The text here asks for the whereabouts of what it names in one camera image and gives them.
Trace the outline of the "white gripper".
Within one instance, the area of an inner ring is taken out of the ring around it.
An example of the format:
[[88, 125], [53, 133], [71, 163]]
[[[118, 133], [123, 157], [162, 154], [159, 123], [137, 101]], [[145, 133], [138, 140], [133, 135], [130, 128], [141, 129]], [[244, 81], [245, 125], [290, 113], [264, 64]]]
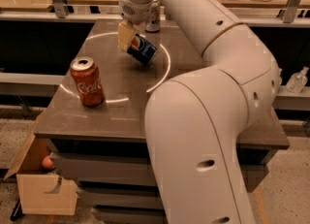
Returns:
[[118, 24], [118, 47], [127, 51], [136, 32], [144, 32], [152, 0], [119, 0], [119, 13], [124, 18]]

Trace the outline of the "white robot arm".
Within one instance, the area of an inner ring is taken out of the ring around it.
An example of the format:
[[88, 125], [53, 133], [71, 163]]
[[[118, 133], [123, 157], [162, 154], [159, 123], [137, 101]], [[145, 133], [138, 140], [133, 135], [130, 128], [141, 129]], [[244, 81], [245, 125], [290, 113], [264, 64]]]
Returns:
[[[120, 0], [140, 24], [151, 0]], [[236, 153], [239, 134], [272, 107], [277, 62], [217, 0], [160, 0], [205, 61], [160, 84], [145, 109], [151, 165], [169, 224], [256, 224]]]

